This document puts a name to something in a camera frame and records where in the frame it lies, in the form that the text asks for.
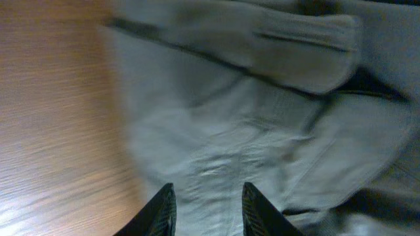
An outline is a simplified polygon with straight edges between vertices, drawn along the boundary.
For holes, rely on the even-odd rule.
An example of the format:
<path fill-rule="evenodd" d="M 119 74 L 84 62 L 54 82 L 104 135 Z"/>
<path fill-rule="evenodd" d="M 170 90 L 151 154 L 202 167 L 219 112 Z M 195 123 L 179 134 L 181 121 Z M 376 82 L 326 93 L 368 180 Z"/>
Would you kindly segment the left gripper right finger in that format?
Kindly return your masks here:
<path fill-rule="evenodd" d="M 241 203 L 244 236 L 304 236 L 251 182 L 243 185 Z"/>

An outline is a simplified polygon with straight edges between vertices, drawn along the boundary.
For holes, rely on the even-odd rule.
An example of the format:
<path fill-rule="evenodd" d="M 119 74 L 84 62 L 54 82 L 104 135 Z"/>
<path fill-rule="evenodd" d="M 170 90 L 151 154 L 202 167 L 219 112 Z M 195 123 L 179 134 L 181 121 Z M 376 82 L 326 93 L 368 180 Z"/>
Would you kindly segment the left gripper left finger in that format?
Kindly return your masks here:
<path fill-rule="evenodd" d="M 176 222 L 174 185 L 167 183 L 114 236 L 174 236 Z"/>

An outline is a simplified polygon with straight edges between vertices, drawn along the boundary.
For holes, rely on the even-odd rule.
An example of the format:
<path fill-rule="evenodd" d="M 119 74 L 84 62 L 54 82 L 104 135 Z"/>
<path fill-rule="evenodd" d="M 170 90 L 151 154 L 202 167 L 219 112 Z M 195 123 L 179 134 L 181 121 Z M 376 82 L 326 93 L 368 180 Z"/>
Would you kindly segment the grey shorts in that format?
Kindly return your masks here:
<path fill-rule="evenodd" d="M 305 235 L 419 234 L 418 1 L 124 1 L 102 31 L 177 235 L 242 235 L 246 182 Z"/>

